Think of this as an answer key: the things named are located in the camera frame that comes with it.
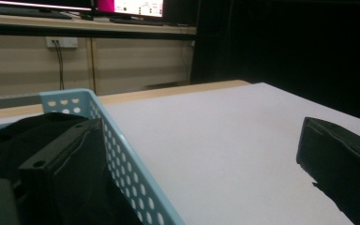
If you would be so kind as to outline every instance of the dark background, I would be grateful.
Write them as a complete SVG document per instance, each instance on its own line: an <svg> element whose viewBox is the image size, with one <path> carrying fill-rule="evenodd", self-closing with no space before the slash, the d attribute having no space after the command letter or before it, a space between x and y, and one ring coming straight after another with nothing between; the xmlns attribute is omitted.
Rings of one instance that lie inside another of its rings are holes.
<svg viewBox="0 0 360 225"><path fill-rule="evenodd" d="M201 0L191 82L234 79L360 118L360 1Z"/></svg>

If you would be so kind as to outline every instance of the white table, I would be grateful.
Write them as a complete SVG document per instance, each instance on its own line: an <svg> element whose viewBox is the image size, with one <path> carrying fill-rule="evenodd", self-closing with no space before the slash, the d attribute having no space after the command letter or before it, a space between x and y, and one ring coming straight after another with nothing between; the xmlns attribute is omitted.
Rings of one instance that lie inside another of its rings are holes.
<svg viewBox="0 0 360 225"><path fill-rule="evenodd" d="M187 225L352 224L295 159L306 116L360 119L265 83L105 106Z"/></svg>

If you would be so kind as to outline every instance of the cable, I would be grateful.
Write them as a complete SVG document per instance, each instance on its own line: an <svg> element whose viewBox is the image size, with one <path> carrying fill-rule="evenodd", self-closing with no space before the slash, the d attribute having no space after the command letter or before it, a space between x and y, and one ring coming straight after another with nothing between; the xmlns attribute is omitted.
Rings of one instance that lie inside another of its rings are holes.
<svg viewBox="0 0 360 225"><path fill-rule="evenodd" d="M60 42L58 40L52 40L52 43L54 44L54 48L57 52L57 58L59 63L59 69L60 69L60 90L64 90L64 75L63 75L63 55L61 54L61 46Z"/></svg>
<svg viewBox="0 0 360 225"><path fill-rule="evenodd" d="M180 34L183 35L183 30L181 29L181 26L177 25L177 28L179 28L180 30ZM186 69L186 78L187 78L187 82L189 83L190 82L190 78L189 78L189 73L188 73L188 65L187 65L187 62L186 60L184 59L184 55L183 55L183 50L184 50L184 46L185 44L187 44L187 42L185 40L182 41L182 46L181 46L181 49L180 49L180 57L183 61L183 64L184 64L184 68Z"/></svg>

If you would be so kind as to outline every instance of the perforated basket side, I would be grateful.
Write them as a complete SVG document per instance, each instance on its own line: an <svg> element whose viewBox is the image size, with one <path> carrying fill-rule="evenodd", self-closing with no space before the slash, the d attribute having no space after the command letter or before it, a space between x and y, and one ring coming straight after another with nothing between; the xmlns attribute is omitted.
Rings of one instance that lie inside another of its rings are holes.
<svg viewBox="0 0 360 225"><path fill-rule="evenodd" d="M41 92L43 111L77 114L91 119L89 102L93 92L88 89Z"/></svg>
<svg viewBox="0 0 360 225"><path fill-rule="evenodd" d="M43 93L41 97L45 113L72 113L90 119L102 119L107 163L112 179L143 224L184 224L151 173L93 92L74 89L65 92Z"/></svg>

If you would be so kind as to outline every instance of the monitor screen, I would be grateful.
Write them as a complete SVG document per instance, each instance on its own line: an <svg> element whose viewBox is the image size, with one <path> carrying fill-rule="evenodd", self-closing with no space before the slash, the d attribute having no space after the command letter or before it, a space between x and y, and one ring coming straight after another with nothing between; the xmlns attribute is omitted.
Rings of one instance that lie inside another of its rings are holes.
<svg viewBox="0 0 360 225"><path fill-rule="evenodd" d="M0 6L45 8L58 11L90 11L90 0L0 0Z"/></svg>
<svg viewBox="0 0 360 225"><path fill-rule="evenodd" d="M142 17L162 17L163 0L97 0L97 11Z"/></svg>

